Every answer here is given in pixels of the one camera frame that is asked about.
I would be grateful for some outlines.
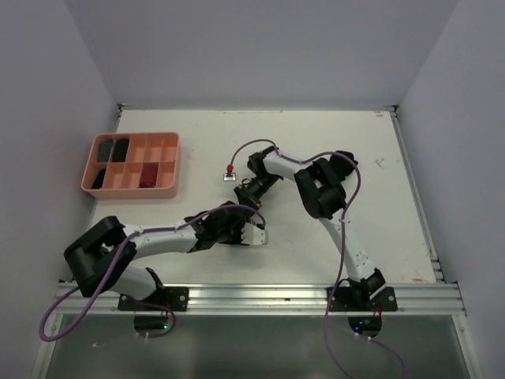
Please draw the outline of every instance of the black mounting bracket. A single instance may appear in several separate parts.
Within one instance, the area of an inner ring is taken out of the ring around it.
[[[166,305],[174,312],[185,312],[188,309],[189,288],[187,287],[164,287],[163,297],[166,299]],[[119,297],[118,310],[153,311],[151,307],[136,304],[123,296]]]
[[[326,299],[328,300],[333,287],[326,289]],[[381,305],[383,312],[395,312],[398,310],[395,289],[385,287],[375,298],[366,302],[363,306],[356,306],[351,301],[353,298],[352,287],[339,287],[335,300],[331,301],[330,312],[374,312]]]

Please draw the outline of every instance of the white table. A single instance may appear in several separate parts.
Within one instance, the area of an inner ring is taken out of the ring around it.
[[[93,223],[115,215],[124,223],[172,223],[235,201],[237,182],[223,182],[235,149],[270,138],[300,158],[327,150],[355,154],[363,186],[348,215],[361,244],[389,283],[434,283],[429,252],[387,112],[372,111],[124,111],[118,132],[178,132],[178,195],[168,200],[98,201]],[[239,180],[256,144],[235,161]],[[345,182],[348,196],[356,175]],[[165,283],[331,283],[339,252],[320,223],[303,209],[296,186],[278,182],[262,198],[269,243],[259,247],[216,245],[211,250],[168,253],[136,260]]]

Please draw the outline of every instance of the storage tray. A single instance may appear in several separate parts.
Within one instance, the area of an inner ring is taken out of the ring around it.
[[[129,139],[124,162],[112,162],[116,142]],[[107,162],[99,162],[99,146],[112,139],[114,145]],[[154,199],[170,198],[177,194],[180,144],[177,133],[108,133],[99,134],[93,141],[82,190],[103,199]],[[140,188],[144,169],[157,172],[152,188]],[[102,187],[93,189],[97,174],[105,170]]]

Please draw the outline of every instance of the gray wall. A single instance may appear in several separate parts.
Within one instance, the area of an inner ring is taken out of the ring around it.
[[[398,104],[457,0],[65,0],[135,107]]]
[[[490,378],[505,376],[504,14],[503,0],[461,0],[400,107],[442,267]]]
[[[87,226],[79,181],[114,102],[60,0],[0,3],[0,377],[26,378],[39,319]]]

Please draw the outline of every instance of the pink organizer tray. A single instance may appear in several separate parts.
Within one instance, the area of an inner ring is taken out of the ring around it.
[[[116,142],[122,138],[129,139],[125,162],[111,162]],[[99,146],[108,139],[114,141],[109,160],[99,162]],[[177,133],[99,134],[93,141],[80,187],[100,200],[174,197],[178,187],[180,150]],[[102,187],[93,189],[96,176],[103,169]],[[150,179],[148,184],[141,183],[145,178]],[[141,188],[141,184],[153,187]]]

